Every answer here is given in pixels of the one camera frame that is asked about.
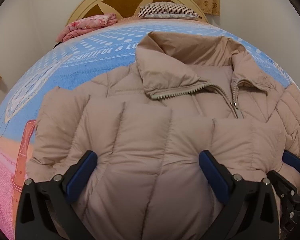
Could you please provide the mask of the pink floral folded blanket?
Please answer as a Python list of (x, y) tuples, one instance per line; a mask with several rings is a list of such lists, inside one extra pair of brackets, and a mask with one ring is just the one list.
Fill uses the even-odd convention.
[(102, 29), (118, 22), (114, 13), (105, 15), (94, 15), (69, 23), (57, 36), (56, 43), (66, 42), (92, 31)]

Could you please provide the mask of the beige puffer jacket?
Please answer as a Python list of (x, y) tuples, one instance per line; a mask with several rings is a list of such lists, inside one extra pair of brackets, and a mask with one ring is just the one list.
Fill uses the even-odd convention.
[(94, 151), (74, 210), (96, 239), (198, 239), (222, 206), (198, 160), (203, 150), (233, 174), (274, 170), (300, 193), (300, 91), (264, 72), (224, 36), (151, 32), (135, 62), (43, 99), (26, 172), (64, 174)]

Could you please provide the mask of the blue pink printed bedspread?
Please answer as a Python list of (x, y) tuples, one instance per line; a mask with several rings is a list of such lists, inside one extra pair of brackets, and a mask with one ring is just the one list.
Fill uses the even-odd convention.
[(44, 95), (54, 87), (74, 89), (97, 75), (132, 63), (136, 46), (150, 31), (234, 37), (196, 21), (132, 20), (74, 38), (39, 59), (0, 105), (0, 238), (14, 239), (25, 164), (32, 154), (34, 121)]

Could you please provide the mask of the striped pillow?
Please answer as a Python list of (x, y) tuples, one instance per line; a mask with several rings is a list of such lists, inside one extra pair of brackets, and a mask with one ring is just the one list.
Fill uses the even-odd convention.
[(138, 17), (146, 18), (149, 15), (178, 15), (202, 19), (193, 9), (178, 3), (155, 2), (140, 7)]

